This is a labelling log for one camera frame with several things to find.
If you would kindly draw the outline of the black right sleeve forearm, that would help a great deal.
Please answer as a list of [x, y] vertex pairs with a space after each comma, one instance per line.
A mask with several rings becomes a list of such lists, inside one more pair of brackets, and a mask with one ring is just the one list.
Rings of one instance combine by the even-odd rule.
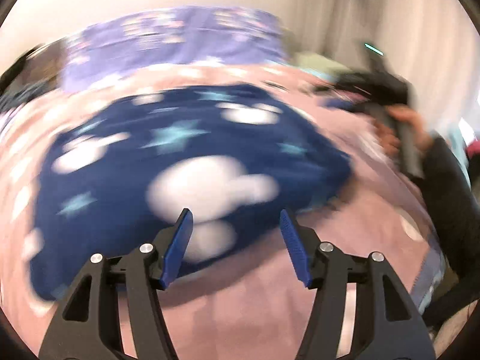
[[437, 328], [479, 299], [479, 204], [441, 136], [420, 133], [416, 147], [423, 176], [412, 178], [412, 182], [421, 191], [440, 248], [458, 277], [458, 282], [423, 313], [425, 324]]

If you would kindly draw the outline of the person right hand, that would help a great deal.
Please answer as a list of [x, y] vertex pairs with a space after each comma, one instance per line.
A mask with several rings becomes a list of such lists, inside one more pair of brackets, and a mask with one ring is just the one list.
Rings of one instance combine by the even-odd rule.
[[[421, 115], [405, 105], [393, 105], [386, 108], [387, 113], [400, 122], [405, 122], [412, 128], [416, 148], [424, 154], [432, 145], [433, 137], [424, 129]], [[373, 122], [377, 139], [384, 153], [395, 158], [400, 152], [400, 139], [395, 132], [375, 119]]]

